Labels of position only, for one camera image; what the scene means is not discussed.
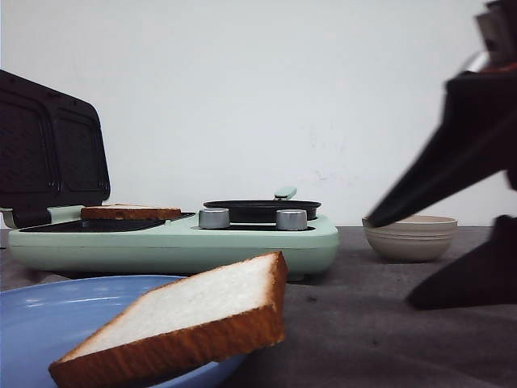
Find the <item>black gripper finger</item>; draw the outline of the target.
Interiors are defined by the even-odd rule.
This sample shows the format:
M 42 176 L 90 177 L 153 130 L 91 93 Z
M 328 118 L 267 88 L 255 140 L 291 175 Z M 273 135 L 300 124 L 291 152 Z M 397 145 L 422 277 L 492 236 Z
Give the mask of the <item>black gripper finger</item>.
M 417 310 L 516 303 L 516 219 L 496 219 L 488 240 L 425 279 L 406 301 Z
M 368 226 L 399 221 L 499 171 L 516 186 L 516 78 L 457 76 L 445 90 L 441 125 Z

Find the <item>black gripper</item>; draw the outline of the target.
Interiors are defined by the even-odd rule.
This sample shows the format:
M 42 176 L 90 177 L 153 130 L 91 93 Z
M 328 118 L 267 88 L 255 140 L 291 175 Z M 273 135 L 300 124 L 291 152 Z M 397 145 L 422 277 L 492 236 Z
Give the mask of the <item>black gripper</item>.
M 459 77 L 516 80 L 516 1 L 488 1 L 474 16 L 482 50 L 462 65 Z

